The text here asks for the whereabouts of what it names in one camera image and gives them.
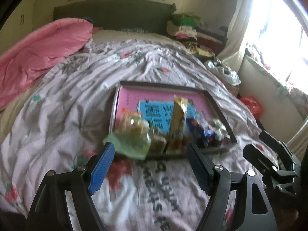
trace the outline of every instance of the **headboard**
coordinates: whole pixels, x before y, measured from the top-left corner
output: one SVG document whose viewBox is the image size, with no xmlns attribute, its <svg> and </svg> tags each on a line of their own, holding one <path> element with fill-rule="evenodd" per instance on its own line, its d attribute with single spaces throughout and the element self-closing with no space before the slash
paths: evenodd
<svg viewBox="0 0 308 231">
<path fill-rule="evenodd" d="M 90 17 L 103 29 L 142 28 L 166 35 L 167 21 L 175 4 L 147 0 L 87 0 L 55 7 L 53 19 Z"/>
</svg>

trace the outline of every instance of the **white curtain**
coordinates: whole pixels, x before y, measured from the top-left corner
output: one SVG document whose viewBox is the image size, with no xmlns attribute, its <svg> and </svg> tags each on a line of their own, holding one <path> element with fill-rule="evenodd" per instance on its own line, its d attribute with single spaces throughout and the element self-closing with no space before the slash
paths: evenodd
<svg viewBox="0 0 308 231">
<path fill-rule="evenodd" d="M 295 136 L 287 143 L 289 149 L 302 161 L 308 145 L 308 117 Z"/>
<path fill-rule="evenodd" d="M 224 64 L 238 72 L 242 64 L 246 40 L 245 33 L 249 23 L 254 0 L 238 0 L 235 13 L 228 28 L 228 40 L 223 51 L 217 56 Z"/>
</svg>

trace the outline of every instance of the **pink comforter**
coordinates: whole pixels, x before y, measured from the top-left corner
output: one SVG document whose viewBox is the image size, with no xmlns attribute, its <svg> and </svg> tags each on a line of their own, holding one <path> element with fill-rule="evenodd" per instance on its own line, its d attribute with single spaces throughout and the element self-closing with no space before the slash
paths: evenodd
<svg viewBox="0 0 308 231">
<path fill-rule="evenodd" d="M 93 25 L 86 20 L 60 19 L 30 33 L 0 56 L 0 111 L 65 57 L 81 49 L 92 30 Z"/>
</svg>

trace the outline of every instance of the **food wrapper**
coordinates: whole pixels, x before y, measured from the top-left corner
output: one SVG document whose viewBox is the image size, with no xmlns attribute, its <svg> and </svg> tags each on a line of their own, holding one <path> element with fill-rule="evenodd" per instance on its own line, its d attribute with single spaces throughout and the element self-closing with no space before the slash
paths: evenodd
<svg viewBox="0 0 308 231">
<path fill-rule="evenodd" d="M 228 132 L 219 119 L 209 122 L 204 119 L 187 119 L 187 128 L 192 134 L 192 141 L 197 143 L 199 148 L 221 146 Z"/>
<path fill-rule="evenodd" d="M 118 129 L 104 139 L 112 142 L 115 151 L 132 159 L 144 160 L 149 152 L 151 139 L 149 124 L 141 120 L 141 114 L 122 110 Z"/>
<path fill-rule="evenodd" d="M 185 139 L 183 140 L 183 131 L 186 124 L 187 106 L 187 99 L 175 96 L 166 151 L 167 154 L 181 153 L 182 149 L 185 148 L 186 142 L 184 141 Z"/>
<path fill-rule="evenodd" d="M 150 128 L 150 138 L 151 146 L 149 154 L 159 154 L 161 155 L 166 147 L 167 140 L 163 133 L 160 133 L 159 130 L 155 130 L 153 127 Z"/>
</svg>

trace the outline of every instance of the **blue label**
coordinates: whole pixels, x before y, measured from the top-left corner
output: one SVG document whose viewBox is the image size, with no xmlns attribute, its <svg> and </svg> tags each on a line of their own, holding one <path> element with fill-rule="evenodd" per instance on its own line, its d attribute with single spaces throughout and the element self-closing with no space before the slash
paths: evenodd
<svg viewBox="0 0 308 231">
<path fill-rule="evenodd" d="M 142 120 L 151 122 L 154 127 L 159 128 L 163 133 L 169 133 L 173 102 L 140 101 L 139 110 L 143 115 Z M 186 117 L 195 118 L 196 114 L 195 107 L 188 104 Z"/>
</svg>

